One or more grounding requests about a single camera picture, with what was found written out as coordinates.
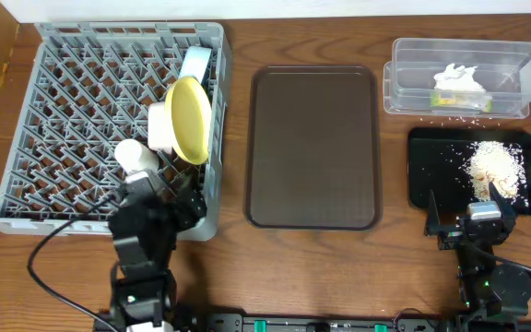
brown tray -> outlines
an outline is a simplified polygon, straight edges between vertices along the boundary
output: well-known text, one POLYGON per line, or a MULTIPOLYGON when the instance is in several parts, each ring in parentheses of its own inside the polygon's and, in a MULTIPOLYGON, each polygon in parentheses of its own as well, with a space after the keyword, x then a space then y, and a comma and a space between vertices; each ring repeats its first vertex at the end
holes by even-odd
POLYGON ((366 230, 382 216, 374 77, 270 66, 252 86, 245 217, 257 227, 366 230))

yellow plate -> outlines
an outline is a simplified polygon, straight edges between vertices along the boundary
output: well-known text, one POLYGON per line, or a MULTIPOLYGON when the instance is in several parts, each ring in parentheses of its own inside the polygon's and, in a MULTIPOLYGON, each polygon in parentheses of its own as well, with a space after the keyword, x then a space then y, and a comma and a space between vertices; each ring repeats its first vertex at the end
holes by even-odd
POLYGON ((165 99, 165 112, 171 118, 173 149, 178 156, 194 165, 204 163, 208 159, 212 110, 200 83, 193 77, 173 83, 165 99))

wood grain surface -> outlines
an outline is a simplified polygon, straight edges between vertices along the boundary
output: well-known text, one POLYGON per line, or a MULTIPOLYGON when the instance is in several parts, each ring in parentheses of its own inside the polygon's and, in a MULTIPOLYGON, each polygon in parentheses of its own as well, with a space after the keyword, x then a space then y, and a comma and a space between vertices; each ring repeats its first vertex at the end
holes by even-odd
MULTIPOLYGON (((420 121, 379 110, 384 207, 383 220, 371 231, 265 231, 242 215, 250 83, 265 65, 319 64, 366 65, 380 81, 396 38, 531 41, 531 15, 221 23, 233 50, 233 77, 220 224, 212 240, 178 245, 171 264, 178 297, 203 310, 216 305, 251 314, 393 317, 405 307, 428 314, 463 309, 454 252, 438 251, 436 240, 423 236, 425 214, 408 205, 406 165, 412 127, 460 122, 420 121)), ((22 26, 1 94, 0 179, 40 42, 32 26, 22 26)), ((531 133, 531 115, 481 122, 531 133)), ((29 278, 26 260, 40 239, 0 233, 0 331, 89 331, 88 317, 54 300, 29 278)), ((531 265, 531 218, 520 218, 496 253, 531 265)), ((95 311, 108 305, 109 269, 115 260, 108 238, 71 236, 53 239, 36 269, 60 292, 95 311)))

dark rectangular tray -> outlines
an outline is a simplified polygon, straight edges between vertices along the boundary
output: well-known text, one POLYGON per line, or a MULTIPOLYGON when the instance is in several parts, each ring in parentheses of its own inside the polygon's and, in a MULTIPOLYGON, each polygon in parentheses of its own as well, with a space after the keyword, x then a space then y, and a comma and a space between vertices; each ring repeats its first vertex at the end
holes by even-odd
POLYGON ((520 185, 513 209, 518 214, 531 215, 531 135, 510 130, 470 130, 414 128, 408 136, 409 201, 417 208, 428 207, 428 193, 433 190, 438 210, 443 213, 464 213, 471 202, 477 202, 469 182, 470 177, 459 168, 472 157, 474 150, 466 148, 472 142, 497 141, 505 146, 519 145, 524 156, 527 186, 520 185))
POLYGON ((366 230, 382 216, 374 76, 270 66, 254 76, 244 213, 257 227, 366 230))

gray plastic dish rack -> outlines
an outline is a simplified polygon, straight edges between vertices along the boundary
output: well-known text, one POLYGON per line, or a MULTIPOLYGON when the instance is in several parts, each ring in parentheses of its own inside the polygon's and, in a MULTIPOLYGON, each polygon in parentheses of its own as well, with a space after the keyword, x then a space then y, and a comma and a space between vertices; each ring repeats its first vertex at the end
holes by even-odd
MULTIPOLYGON (((42 23, 42 36, 0 186, 0 231, 45 235, 105 199, 124 179, 113 150, 147 143, 148 105, 164 101, 190 46, 213 50, 208 162, 160 153, 159 177, 175 195, 182 174, 198 179, 207 215, 180 240, 214 236, 220 208, 222 135, 232 58, 217 23, 42 23)), ((60 234, 109 235, 109 202, 60 234)))

